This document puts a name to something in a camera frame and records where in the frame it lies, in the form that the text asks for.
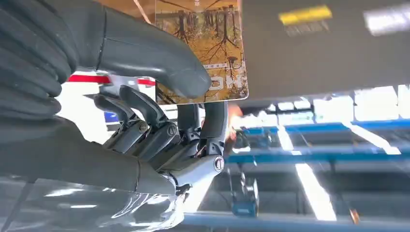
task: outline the yellow label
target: yellow label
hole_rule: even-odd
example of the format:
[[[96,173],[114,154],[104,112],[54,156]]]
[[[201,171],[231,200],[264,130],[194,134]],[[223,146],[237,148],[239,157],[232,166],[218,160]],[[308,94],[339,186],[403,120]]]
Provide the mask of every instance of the yellow label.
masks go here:
[[[279,14],[279,20],[282,21],[285,26],[303,22],[324,20],[327,18],[332,18],[332,12],[326,5]]]

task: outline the card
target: card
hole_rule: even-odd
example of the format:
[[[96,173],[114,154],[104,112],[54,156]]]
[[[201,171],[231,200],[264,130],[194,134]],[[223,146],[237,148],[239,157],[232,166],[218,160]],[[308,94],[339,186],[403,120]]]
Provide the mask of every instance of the card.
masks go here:
[[[205,95],[180,97],[157,82],[158,104],[244,99],[248,82],[239,0],[157,0],[156,26],[186,43],[212,79]]]

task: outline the red stripe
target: red stripe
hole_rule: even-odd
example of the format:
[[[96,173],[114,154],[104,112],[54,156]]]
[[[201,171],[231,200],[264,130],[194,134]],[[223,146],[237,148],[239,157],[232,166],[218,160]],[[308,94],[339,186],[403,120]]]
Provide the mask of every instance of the red stripe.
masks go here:
[[[72,75],[68,81],[70,82],[95,82],[98,84],[111,83],[108,76],[85,76],[85,75]]]
[[[138,83],[140,85],[146,85],[146,86],[154,86],[155,85],[155,81],[150,81],[150,80],[146,80],[146,79],[138,79]]]
[[[87,76],[87,75],[72,75],[69,79],[69,82],[94,82],[98,84],[109,84],[111,83],[108,76]],[[146,79],[137,79],[138,84],[154,86],[155,81],[150,81]]]

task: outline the glossy plastic surface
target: glossy plastic surface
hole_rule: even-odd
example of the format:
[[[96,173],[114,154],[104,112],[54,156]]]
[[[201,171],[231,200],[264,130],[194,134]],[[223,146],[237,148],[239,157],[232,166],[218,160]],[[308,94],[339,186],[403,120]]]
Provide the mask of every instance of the glossy plastic surface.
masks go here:
[[[154,231],[183,220],[182,199],[0,175],[1,231]]]

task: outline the blue object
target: blue object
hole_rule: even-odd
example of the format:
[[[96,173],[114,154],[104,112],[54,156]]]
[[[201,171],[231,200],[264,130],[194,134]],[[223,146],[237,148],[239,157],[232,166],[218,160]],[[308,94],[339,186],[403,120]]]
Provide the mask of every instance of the blue object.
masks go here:
[[[106,123],[118,122],[118,117],[116,114],[104,112],[104,117]]]
[[[256,204],[251,201],[237,201],[232,205],[232,213],[240,217],[257,217]]]
[[[236,217],[229,214],[184,214],[185,225],[207,226],[212,228],[238,228],[247,231],[287,231],[287,232],[408,232],[407,225],[394,223],[361,222],[355,225],[346,221],[318,221],[305,217],[278,218]]]
[[[401,155],[387,155],[386,153],[318,153],[311,155],[273,155],[272,153],[259,152],[252,153],[252,151],[244,155],[231,155],[225,162],[227,163],[312,163],[312,162],[329,162],[329,161],[400,161],[410,160],[410,152],[402,151]]]
[[[387,121],[366,121],[366,122],[352,122],[353,125],[360,126],[368,130],[376,129],[395,129],[395,128],[410,128],[409,119],[399,119],[399,120],[387,120]],[[271,133],[277,133],[277,127],[264,127],[264,128],[249,128],[244,130],[245,134],[258,135],[264,134],[265,131]],[[345,127],[342,123],[317,123],[317,124],[305,124],[305,125],[290,125],[286,126],[286,131],[288,133],[309,133],[309,132],[333,132],[333,131],[350,131],[349,128]]]

